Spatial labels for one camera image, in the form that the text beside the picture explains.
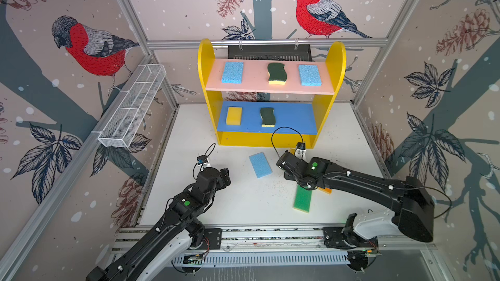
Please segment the green yellow scouring sponge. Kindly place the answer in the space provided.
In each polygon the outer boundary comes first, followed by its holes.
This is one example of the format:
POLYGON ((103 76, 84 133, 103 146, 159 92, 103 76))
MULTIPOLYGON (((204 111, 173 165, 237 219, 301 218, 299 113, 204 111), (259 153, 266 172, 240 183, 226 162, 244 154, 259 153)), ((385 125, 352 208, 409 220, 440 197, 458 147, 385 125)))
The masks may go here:
POLYGON ((275 127, 276 126, 276 116, 274 115, 274 108, 263 107, 260 109, 261 116, 261 126, 262 127, 275 127))
POLYGON ((285 65, 280 62, 272 62, 267 66, 268 69, 268 84, 269 85, 285 85, 288 75, 285 70, 285 65))

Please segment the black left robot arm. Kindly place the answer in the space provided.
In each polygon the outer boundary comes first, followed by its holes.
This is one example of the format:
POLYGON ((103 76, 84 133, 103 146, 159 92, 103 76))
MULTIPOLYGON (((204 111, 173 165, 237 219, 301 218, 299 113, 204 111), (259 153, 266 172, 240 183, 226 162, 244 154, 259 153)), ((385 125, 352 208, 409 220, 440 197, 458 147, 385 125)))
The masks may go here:
POLYGON ((125 255, 104 269, 95 267, 86 279, 153 280, 175 257, 203 243, 205 226, 197 218, 213 205, 216 193, 228 186, 228 169, 203 169, 125 255))

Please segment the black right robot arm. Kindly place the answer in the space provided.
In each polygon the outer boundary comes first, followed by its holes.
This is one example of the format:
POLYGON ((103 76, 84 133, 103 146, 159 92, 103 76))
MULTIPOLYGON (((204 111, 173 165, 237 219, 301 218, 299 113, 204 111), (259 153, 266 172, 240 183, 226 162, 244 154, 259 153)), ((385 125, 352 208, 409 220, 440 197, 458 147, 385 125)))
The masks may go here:
POLYGON ((434 240, 435 203, 416 178, 383 179, 320 157, 312 157, 307 162, 288 151, 280 156, 276 165, 287 180, 295 181, 304 190, 344 191, 384 207, 378 212, 351 213, 340 233, 326 239, 334 248, 356 248, 361 243, 372 243, 381 235, 405 235, 422 243, 434 240))

